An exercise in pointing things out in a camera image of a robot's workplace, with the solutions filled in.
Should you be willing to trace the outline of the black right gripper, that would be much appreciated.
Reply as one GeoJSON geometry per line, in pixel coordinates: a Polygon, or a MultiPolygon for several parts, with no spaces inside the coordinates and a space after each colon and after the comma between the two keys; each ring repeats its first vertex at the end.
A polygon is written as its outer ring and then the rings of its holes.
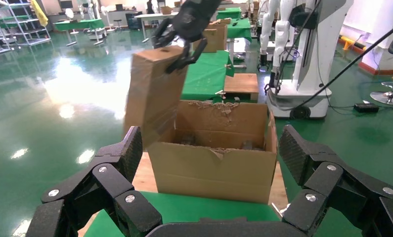
{"type": "Polygon", "coordinates": [[[207,46],[207,39],[201,39],[202,33],[209,24],[221,0],[186,0],[173,19],[164,19],[152,35],[154,48],[169,45],[179,38],[184,39],[184,50],[181,55],[166,68],[166,73],[194,64],[207,46]],[[196,50],[190,55],[191,42],[200,40],[196,50]]]}

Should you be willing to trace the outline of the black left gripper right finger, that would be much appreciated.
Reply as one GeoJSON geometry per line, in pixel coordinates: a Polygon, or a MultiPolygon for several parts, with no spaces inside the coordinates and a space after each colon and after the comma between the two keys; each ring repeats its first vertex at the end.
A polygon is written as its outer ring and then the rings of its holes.
{"type": "Polygon", "coordinates": [[[393,237],[393,186],[347,165],[330,147],[283,128],[279,153],[301,191],[284,223],[315,234],[327,211],[341,212],[364,237],[393,237]]]}

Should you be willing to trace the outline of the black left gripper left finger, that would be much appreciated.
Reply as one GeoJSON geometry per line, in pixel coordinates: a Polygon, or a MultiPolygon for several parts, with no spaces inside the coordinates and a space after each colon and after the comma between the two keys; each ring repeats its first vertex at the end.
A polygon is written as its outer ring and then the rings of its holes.
{"type": "Polygon", "coordinates": [[[141,130],[99,149],[89,165],[46,190],[26,235],[76,237],[93,214],[104,210],[126,237],[144,237],[162,215],[132,185],[143,153],[141,130]]]}

